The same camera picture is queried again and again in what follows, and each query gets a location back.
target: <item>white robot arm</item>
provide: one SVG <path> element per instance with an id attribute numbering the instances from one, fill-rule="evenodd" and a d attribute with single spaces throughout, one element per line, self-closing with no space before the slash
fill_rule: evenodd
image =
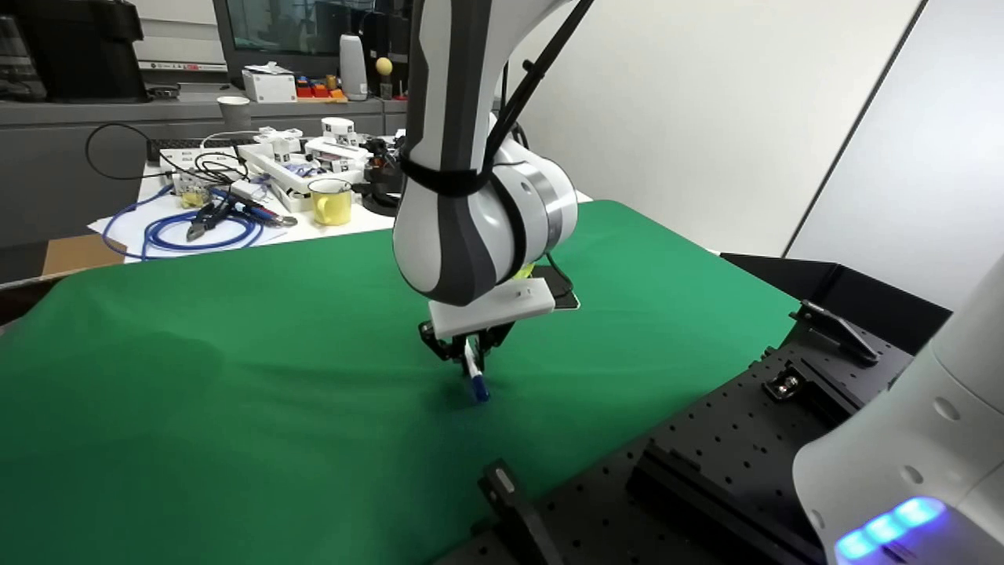
<path id="1" fill-rule="evenodd" d="M 491 117 L 508 54 L 561 3 L 567 0 L 417 0 L 410 8 L 395 261 L 409 286 L 429 297 L 434 322 L 423 337 L 461 337 L 455 349 L 463 352 L 449 358 L 461 359 L 469 379 L 480 379 L 478 364 L 485 349 L 478 344 L 478 333 L 555 307 L 544 278 L 513 278 L 513 274 L 566 241 L 576 221 L 567 174 L 513 144 L 508 132 L 591 0 L 572 8 L 544 56 L 526 63 L 521 87 Z"/>
<path id="2" fill-rule="evenodd" d="M 1004 561 L 1004 261 L 893 387 L 797 452 L 795 485 L 831 565 L 893 561 L 910 537 L 948 547 L 910 561 Z M 965 526 L 999 550 L 961 554 Z"/>

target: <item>workbench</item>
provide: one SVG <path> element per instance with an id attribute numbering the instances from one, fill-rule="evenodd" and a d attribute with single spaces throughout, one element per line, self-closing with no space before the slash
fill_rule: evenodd
<path id="1" fill-rule="evenodd" d="M 0 282 L 36 275 L 52 237 L 85 234 L 88 221 L 136 203 L 146 141 L 161 146 L 196 144 L 224 132 L 215 98 L 240 95 L 230 84 L 185 84 L 180 100 L 152 102 L 11 102 L 0 100 Z M 253 102 L 253 126 L 319 136 L 323 117 L 349 117 L 359 132 L 386 136 L 404 126 L 404 100 L 360 102 Z"/>
<path id="2" fill-rule="evenodd" d="M 0 561 L 429 561 L 729 382 L 797 300 L 613 200 L 491 402 L 417 337 L 389 233 L 69 275 L 0 337 Z"/>

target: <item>blue light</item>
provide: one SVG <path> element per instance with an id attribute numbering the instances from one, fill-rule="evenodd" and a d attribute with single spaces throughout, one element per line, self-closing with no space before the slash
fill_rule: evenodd
<path id="1" fill-rule="evenodd" d="M 840 551 L 840 557 L 855 561 L 855 557 L 875 551 L 877 547 L 893 543 L 893 540 L 907 537 L 910 529 L 935 521 L 941 512 L 943 512 L 943 502 L 938 502 L 938 499 L 925 499 L 925 494 L 907 499 L 893 512 L 885 512 L 885 515 L 873 517 L 869 525 L 840 537 L 837 551 Z"/>
<path id="2" fill-rule="evenodd" d="M 943 512 L 938 499 L 907 499 L 892 515 L 903 521 L 910 529 L 935 521 Z"/>
<path id="3" fill-rule="evenodd" d="M 875 543 L 882 547 L 882 543 L 899 540 L 910 526 L 899 525 L 899 521 L 892 517 L 892 515 L 877 515 L 877 517 L 869 521 L 864 529 L 865 529 L 869 540 L 875 540 Z"/>
<path id="4" fill-rule="evenodd" d="M 875 550 L 877 550 L 877 543 L 873 543 L 864 529 L 849 529 L 847 537 L 837 540 L 837 551 L 843 557 L 864 557 Z"/>

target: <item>white wall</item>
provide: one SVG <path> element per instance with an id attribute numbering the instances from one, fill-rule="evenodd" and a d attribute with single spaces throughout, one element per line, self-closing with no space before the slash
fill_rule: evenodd
<path id="1" fill-rule="evenodd" d="M 596 0 L 521 121 L 581 190 L 716 252 L 781 253 L 913 8 Z"/>
<path id="2" fill-rule="evenodd" d="M 1004 252 L 1004 3 L 933 0 L 795 256 L 957 307 Z"/>

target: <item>green cloth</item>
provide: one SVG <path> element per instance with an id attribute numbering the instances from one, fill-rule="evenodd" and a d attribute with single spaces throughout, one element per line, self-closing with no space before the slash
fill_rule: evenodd
<path id="1" fill-rule="evenodd" d="M 389 233 L 73 275 L 0 337 L 0 561 L 429 561 L 740 372 L 795 297 L 596 200 L 581 309 L 513 325 L 491 402 L 417 337 Z"/>

